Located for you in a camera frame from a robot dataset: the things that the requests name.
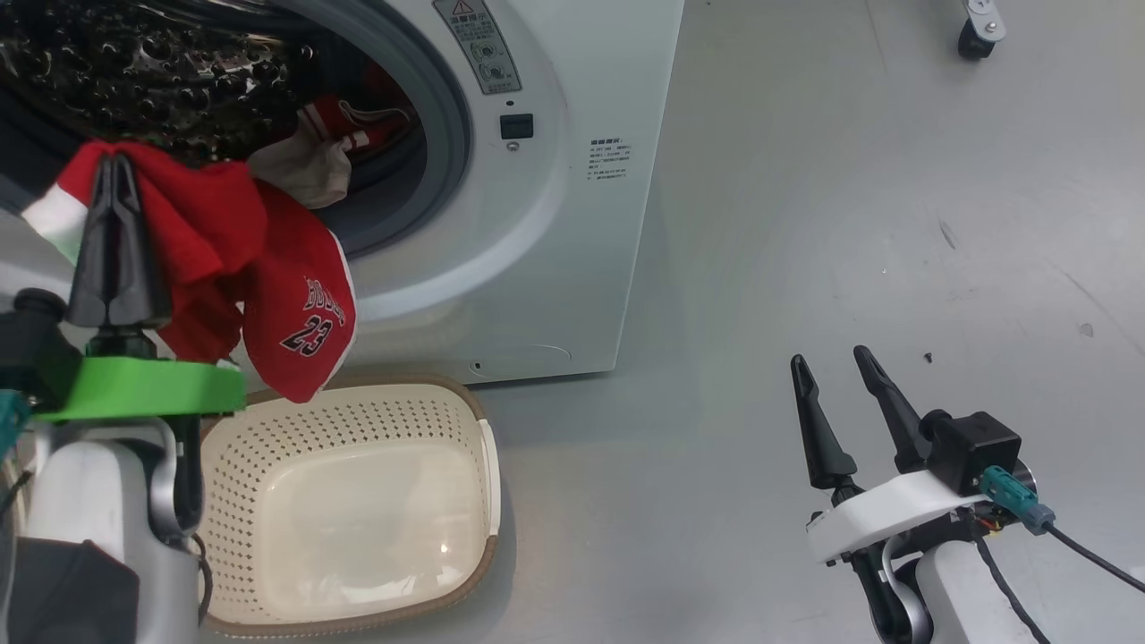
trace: red and white garment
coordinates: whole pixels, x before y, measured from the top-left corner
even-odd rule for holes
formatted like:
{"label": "red and white garment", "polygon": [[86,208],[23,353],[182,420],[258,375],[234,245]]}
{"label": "red and white garment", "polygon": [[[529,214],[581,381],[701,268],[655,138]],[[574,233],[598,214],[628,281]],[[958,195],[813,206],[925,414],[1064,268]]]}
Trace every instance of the red and white garment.
{"label": "red and white garment", "polygon": [[410,124],[406,110],[355,110],[333,94],[298,111],[298,131],[247,159],[251,174],[315,210],[349,190],[349,152],[389,146]]}
{"label": "red and white garment", "polygon": [[171,290],[159,337],[180,360],[216,363],[239,339],[263,382],[306,402],[341,367],[357,328],[337,237],[244,163],[190,170],[157,148],[92,141],[23,218],[74,264],[104,155],[135,166],[151,243]]}

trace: black cable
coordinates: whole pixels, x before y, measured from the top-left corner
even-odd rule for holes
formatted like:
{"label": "black cable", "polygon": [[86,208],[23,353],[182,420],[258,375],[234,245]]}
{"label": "black cable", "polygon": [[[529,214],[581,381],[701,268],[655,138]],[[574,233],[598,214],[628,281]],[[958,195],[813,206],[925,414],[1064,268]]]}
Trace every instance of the black cable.
{"label": "black cable", "polygon": [[8,492],[3,495],[3,501],[0,501],[0,519],[8,515],[8,510],[11,510],[13,503],[16,502],[16,496],[19,494],[19,488],[27,485],[27,481],[32,480],[32,471],[24,470],[24,473],[16,479],[16,482],[11,484]]}
{"label": "black cable", "polygon": [[1053,521],[1047,521],[1043,527],[1045,528],[1045,532],[1048,532],[1048,533],[1052,534],[1053,536],[1056,536],[1058,539],[1058,541],[1060,541],[1061,543],[1065,543],[1066,545],[1068,545],[1069,549],[1073,550],[1074,552],[1081,555],[1082,557],[1085,557],[1090,561],[1097,564],[1098,567],[1100,567],[1103,571],[1105,571],[1105,572],[1110,573],[1111,575],[1120,579],[1121,581],[1128,583],[1129,586],[1132,586],[1137,590],[1139,590],[1142,592],[1145,592],[1145,583],[1143,583],[1140,580],[1134,578],[1132,575],[1130,575],[1126,571],[1119,568],[1118,566],[1114,566],[1113,564],[1111,564],[1111,563],[1106,561],[1105,559],[1098,557],[1097,555],[1095,555],[1092,551],[1090,551],[1084,545],[1082,545],[1082,544],[1077,543],[1076,541],[1074,541],[1074,540],[1069,539],[1068,536],[1066,536],[1066,534],[1064,532],[1059,531],[1058,527],[1056,525],[1053,525]]}
{"label": "black cable", "polygon": [[211,564],[207,563],[207,544],[203,543],[203,537],[192,534],[191,539],[199,547],[199,570],[203,571],[203,600],[199,602],[199,626],[207,619],[207,611],[211,608],[211,596],[214,594],[214,575],[211,573]]}
{"label": "black cable", "polygon": [[998,590],[1005,598],[1010,600],[1010,607],[1021,620],[1021,623],[1029,628],[1029,633],[1037,641],[1037,644],[1050,644],[1050,639],[1045,637],[1041,628],[1037,628],[1037,623],[1034,622],[1034,618],[1029,616],[1026,608],[1022,607],[1021,602],[1018,600],[1018,596],[1013,594],[1010,589],[1010,584],[1005,582],[1005,578],[1002,576],[1002,571],[998,570],[997,563],[994,560],[994,555],[990,555],[990,549],[987,548],[986,541],[982,540],[981,535],[978,533],[972,533],[974,535],[974,545],[978,545],[978,553],[982,556],[982,560],[986,561],[986,567],[990,570],[990,576],[994,578],[994,583],[998,584]]}

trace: washing machine drum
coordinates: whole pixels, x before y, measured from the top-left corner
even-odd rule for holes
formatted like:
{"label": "washing machine drum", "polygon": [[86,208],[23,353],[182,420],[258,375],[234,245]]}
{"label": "washing machine drum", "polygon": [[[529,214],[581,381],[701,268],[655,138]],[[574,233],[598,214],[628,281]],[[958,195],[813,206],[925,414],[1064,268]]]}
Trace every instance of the washing machine drum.
{"label": "washing machine drum", "polygon": [[335,95],[411,124],[352,156],[317,211],[352,258],[410,234],[460,183],[456,78],[382,0],[0,0],[0,207],[22,210],[86,139],[137,140],[189,166],[245,159]]}

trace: laundry basket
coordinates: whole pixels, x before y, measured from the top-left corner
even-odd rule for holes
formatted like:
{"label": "laundry basket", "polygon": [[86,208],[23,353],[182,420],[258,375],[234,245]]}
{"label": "laundry basket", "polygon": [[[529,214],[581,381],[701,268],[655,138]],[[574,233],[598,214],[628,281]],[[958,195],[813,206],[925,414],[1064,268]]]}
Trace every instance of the laundry basket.
{"label": "laundry basket", "polygon": [[203,439],[207,625],[325,635],[447,607],[492,563],[500,476],[476,399],[442,378],[255,394]]}

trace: caster wheel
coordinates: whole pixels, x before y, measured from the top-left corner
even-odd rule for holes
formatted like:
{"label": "caster wheel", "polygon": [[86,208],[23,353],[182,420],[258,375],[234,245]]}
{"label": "caster wheel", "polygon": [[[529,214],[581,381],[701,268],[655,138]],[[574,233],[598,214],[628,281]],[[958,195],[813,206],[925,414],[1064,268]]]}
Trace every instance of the caster wheel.
{"label": "caster wheel", "polygon": [[958,36],[958,55],[977,63],[988,57],[993,50],[994,44],[982,40],[978,36],[978,32],[974,31],[973,23],[970,22],[970,18],[966,18],[966,24],[962,26],[962,33]]}

